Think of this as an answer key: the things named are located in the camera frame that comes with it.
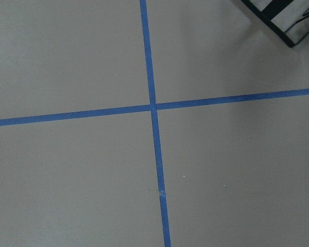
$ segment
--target blue tape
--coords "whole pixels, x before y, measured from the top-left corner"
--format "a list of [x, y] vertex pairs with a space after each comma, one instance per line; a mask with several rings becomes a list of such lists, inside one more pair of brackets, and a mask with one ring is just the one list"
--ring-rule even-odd
[[133, 113], [133, 112], [147, 112], [147, 111], [150, 111], [150, 105], [148, 104], [147, 105], [136, 105], [132, 107], [120, 107], [120, 108], [110, 108], [110, 109], [82, 111], [82, 112], [58, 113], [58, 114], [49, 114], [49, 115], [32, 116], [32, 117], [8, 118], [8, 119], [0, 119], [0, 126], [22, 125], [22, 124], [27, 124], [27, 123], [29, 124], [32, 122], [47, 122], [47, 121], [56, 121], [56, 120], [73, 119], [73, 118], [97, 117], [97, 116]]
[[152, 57], [151, 57], [150, 33], [149, 33], [146, 0], [140, 0], [140, 8], [141, 8], [142, 30], [143, 30], [143, 38], [144, 38], [145, 62], [146, 62], [148, 88], [149, 88], [154, 153], [156, 155], [156, 167], [157, 167], [157, 180], [158, 180], [158, 189], [159, 189], [159, 198], [160, 198], [161, 220], [163, 224], [164, 245], [165, 247], [170, 247], [171, 245], [170, 245], [167, 200], [166, 200], [166, 192], [165, 192], [163, 161], [162, 161], [162, 154], [161, 154], [159, 123], [158, 123], [158, 113], [157, 113], [157, 104], [156, 104], [156, 90], [155, 90], [155, 80], [153, 77], [153, 66], [152, 66]]
[[201, 105], [210, 105], [210, 104], [224, 104], [224, 103], [233, 103], [241, 101], [285, 98], [285, 97], [303, 96], [303, 95], [309, 95], [309, 89], [159, 103], [157, 104], [157, 109], [166, 110], [166, 109], [183, 108], [183, 107], [197, 107]]

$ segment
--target black strap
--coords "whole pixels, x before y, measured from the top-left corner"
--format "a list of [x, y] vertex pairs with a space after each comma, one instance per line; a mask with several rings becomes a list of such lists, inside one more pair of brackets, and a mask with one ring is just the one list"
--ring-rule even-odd
[[272, 20], [276, 15], [283, 11], [294, 0], [272, 0], [270, 4], [262, 10], [262, 14], [269, 20]]

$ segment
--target gray floor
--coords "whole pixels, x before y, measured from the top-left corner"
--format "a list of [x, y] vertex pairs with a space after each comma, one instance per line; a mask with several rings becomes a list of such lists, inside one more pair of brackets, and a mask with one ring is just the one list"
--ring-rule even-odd
[[[147, 10], [157, 103], [309, 89], [239, 0]], [[138, 0], [0, 1], [0, 119], [148, 104]], [[164, 246], [149, 110], [0, 126], [0, 247]], [[172, 246], [309, 247], [309, 95], [158, 119]]]

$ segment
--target vertical blue line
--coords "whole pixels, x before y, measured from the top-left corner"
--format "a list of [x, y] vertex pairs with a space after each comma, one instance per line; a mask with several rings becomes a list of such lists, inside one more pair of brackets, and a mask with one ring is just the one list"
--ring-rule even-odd
[[156, 155], [156, 167], [157, 167], [157, 179], [158, 179], [158, 189], [159, 189], [159, 198], [160, 198], [161, 220], [163, 224], [164, 244], [165, 244], [165, 247], [170, 247], [171, 245], [170, 245], [170, 233], [169, 233], [169, 224], [168, 224], [167, 200], [166, 200], [166, 192], [165, 192], [164, 170], [163, 170], [163, 161], [162, 161], [160, 135], [159, 135], [155, 80], [153, 78], [150, 33], [149, 33], [149, 24], [148, 24], [148, 14], [147, 14], [147, 9], [146, 9], [146, 0], [140, 0], [140, 7], [141, 7], [143, 37], [144, 37], [145, 62], [146, 62], [147, 79], [148, 79], [148, 87], [149, 87], [149, 99], [150, 99], [150, 110], [151, 110], [151, 120], [152, 120], [154, 153]]

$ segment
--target concrete floor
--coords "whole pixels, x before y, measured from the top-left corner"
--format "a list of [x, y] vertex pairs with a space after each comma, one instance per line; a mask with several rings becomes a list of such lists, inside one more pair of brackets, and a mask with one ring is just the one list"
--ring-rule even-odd
[[309, 247], [309, 37], [239, 0], [0, 1], [2, 246]]

